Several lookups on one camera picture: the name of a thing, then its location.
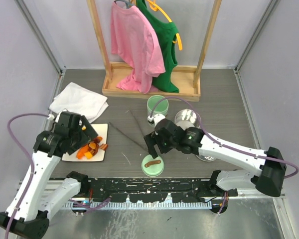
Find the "metal serving tongs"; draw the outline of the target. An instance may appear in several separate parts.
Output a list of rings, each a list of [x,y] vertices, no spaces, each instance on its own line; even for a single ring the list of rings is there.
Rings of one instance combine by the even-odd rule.
[[[144,143],[144,131],[138,121],[136,115],[131,109],[127,110],[129,117],[127,120],[121,117],[117,122],[109,121],[109,125],[115,129],[120,135],[137,145],[144,152],[148,153],[148,147]]]

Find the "white square plate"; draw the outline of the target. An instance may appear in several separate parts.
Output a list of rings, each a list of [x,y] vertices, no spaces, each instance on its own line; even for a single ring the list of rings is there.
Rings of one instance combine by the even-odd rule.
[[[87,159],[83,156],[82,159],[77,159],[75,151],[73,154],[69,155],[68,153],[64,154],[62,161],[66,162],[101,162],[104,160],[105,151],[101,150],[99,146],[101,144],[107,144],[107,135],[108,135],[108,124],[92,124],[93,129],[97,132],[98,136],[90,143],[88,152],[93,154],[91,159]]]

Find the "white cloth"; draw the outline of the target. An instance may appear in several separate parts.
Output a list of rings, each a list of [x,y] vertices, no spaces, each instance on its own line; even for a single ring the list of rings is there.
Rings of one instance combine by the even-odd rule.
[[[71,82],[54,98],[49,109],[57,114],[63,110],[77,113],[92,123],[108,108],[107,99]]]

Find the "mint green tin canister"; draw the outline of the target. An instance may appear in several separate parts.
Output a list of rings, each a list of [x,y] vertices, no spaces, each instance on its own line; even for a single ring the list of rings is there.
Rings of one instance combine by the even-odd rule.
[[[148,101],[147,101],[148,116],[151,114],[154,106],[158,103],[158,101],[160,101],[163,98],[164,98],[164,96],[161,96],[161,95],[153,95],[148,99]],[[162,115],[166,116],[167,112],[168,112],[168,108],[169,108],[168,100],[162,100],[155,107],[153,115],[162,114]]]

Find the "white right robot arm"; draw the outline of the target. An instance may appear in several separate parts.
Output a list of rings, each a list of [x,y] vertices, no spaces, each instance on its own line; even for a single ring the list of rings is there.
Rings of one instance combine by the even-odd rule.
[[[215,137],[196,127],[182,129],[163,115],[148,117],[154,131],[145,135],[149,154],[157,158],[155,146],[162,154],[176,149],[184,154],[211,156],[238,166],[240,170],[215,170],[210,177],[208,189],[220,196],[232,189],[255,188],[271,196],[281,195],[287,170],[281,152],[274,147],[259,150],[244,147]]]

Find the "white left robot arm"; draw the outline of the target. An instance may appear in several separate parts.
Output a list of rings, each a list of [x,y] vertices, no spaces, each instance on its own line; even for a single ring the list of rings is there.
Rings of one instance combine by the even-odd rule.
[[[50,220],[63,204],[76,195],[88,195],[88,176],[72,171],[47,199],[41,198],[62,156],[73,154],[97,136],[85,116],[68,111],[59,113],[52,128],[36,137],[33,154],[29,154],[15,135],[11,134],[28,158],[30,166],[15,198],[4,212],[0,212],[0,227],[5,229],[5,238],[8,238],[10,233],[26,239],[42,238]]]

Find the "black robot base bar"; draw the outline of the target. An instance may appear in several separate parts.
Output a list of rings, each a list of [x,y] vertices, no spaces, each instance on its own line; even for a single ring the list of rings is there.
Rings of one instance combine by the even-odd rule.
[[[238,196],[236,189],[224,193],[213,192],[209,182],[200,178],[89,178],[85,193],[70,199],[87,198],[93,202],[110,199],[111,203],[165,202],[171,197],[173,203],[198,203],[213,200],[229,200]]]

